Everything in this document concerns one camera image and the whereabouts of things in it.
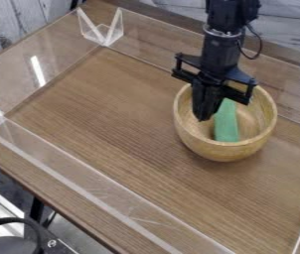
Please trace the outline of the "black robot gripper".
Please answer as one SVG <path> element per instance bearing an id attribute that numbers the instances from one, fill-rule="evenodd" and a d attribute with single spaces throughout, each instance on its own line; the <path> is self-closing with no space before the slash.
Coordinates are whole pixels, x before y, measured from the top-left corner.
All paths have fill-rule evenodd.
<path id="1" fill-rule="evenodd" d="M 193 113 L 198 120 L 209 120 L 225 98 L 244 105 L 249 103 L 257 82 L 238 68 L 244 34 L 217 36 L 205 33 L 198 56 L 177 53 L 171 75 L 191 85 Z"/>

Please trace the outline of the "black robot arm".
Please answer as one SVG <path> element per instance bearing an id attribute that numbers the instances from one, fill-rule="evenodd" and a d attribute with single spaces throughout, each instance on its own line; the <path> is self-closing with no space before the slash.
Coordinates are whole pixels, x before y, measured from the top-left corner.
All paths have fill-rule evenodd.
<path id="1" fill-rule="evenodd" d="M 260 7 L 260 0 L 206 0 L 202 52 L 198 56 L 175 54 L 171 75 L 191 85 L 193 113 L 199 121 L 213 117 L 226 98 L 249 103 L 257 81 L 238 68 L 238 60 L 260 55 L 242 52 L 245 30 L 253 31 L 249 23 Z"/>

